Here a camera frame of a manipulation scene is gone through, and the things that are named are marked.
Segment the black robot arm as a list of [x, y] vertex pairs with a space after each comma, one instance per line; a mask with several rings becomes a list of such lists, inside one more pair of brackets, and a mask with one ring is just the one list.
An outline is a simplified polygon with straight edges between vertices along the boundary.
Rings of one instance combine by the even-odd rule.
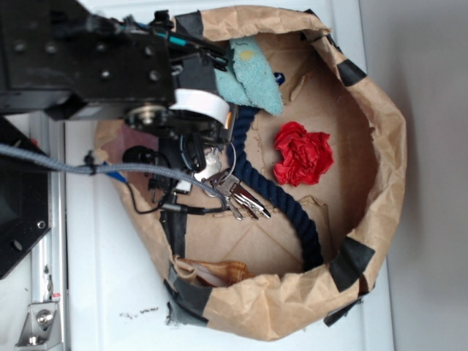
[[216, 74], [225, 51], [167, 11], [141, 23], [88, 11], [79, 1], [1, 3], [1, 113], [41, 111], [57, 121], [119, 119], [157, 138], [123, 161], [166, 192], [195, 182], [205, 151], [232, 137], [234, 107]]

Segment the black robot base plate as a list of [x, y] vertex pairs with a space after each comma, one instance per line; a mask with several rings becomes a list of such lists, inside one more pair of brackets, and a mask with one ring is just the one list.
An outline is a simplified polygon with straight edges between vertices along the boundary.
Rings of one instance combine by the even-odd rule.
[[1, 278], [49, 230], [49, 173], [45, 167], [1, 156]]

